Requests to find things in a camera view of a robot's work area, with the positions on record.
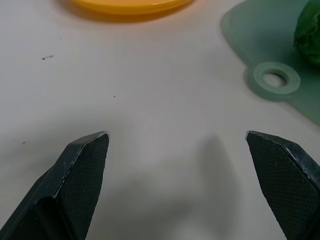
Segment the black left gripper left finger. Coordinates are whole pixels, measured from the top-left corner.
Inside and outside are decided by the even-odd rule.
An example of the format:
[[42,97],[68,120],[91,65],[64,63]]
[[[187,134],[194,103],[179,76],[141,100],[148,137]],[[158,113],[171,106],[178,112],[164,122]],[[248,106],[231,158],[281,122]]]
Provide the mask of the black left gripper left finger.
[[100,196],[109,135],[69,143],[0,229],[0,240],[85,240]]

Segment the pale green cutting board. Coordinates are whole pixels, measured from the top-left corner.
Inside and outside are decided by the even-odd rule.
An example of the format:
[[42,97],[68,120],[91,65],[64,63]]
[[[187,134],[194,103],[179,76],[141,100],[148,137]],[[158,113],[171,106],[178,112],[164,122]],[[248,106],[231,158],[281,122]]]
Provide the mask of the pale green cutting board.
[[308,0],[246,0],[222,19],[224,36],[247,66],[259,97],[287,102],[320,126],[320,66],[294,47],[297,20]]

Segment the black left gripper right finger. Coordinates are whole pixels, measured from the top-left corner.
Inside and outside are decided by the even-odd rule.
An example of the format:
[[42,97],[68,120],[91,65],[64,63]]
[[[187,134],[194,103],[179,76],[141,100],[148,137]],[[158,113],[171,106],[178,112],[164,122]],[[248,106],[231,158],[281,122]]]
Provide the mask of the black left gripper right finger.
[[320,240],[320,165],[297,143],[248,131],[261,191],[287,240]]

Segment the yellow plastic plate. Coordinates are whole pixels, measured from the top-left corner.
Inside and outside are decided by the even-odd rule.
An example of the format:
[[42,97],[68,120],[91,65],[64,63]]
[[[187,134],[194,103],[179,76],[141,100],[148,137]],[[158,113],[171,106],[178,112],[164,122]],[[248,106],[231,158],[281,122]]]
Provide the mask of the yellow plastic plate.
[[110,15],[138,16],[175,10],[193,0],[61,0],[68,4]]

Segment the green leafy vegetable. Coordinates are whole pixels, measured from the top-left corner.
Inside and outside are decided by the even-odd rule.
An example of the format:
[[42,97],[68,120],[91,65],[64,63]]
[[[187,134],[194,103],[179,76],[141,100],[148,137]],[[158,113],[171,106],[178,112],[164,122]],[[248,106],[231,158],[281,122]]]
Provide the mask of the green leafy vegetable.
[[320,0],[309,0],[300,13],[294,47],[309,63],[320,67]]

